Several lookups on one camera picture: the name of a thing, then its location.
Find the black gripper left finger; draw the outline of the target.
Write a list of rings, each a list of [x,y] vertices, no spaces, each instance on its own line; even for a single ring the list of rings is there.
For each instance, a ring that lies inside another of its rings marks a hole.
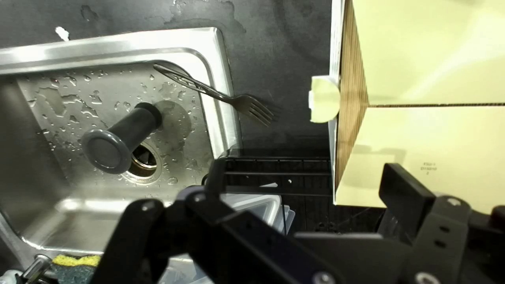
[[[169,207],[139,199],[122,213],[92,284],[158,284],[182,254],[215,284],[295,284],[292,248],[254,213],[205,192]]]

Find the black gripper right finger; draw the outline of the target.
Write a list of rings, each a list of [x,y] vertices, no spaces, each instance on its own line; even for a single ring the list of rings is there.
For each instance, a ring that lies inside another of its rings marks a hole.
[[[482,213],[458,195],[436,195],[396,162],[384,166],[379,197],[412,249],[407,281],[505,284],[504,203]]]

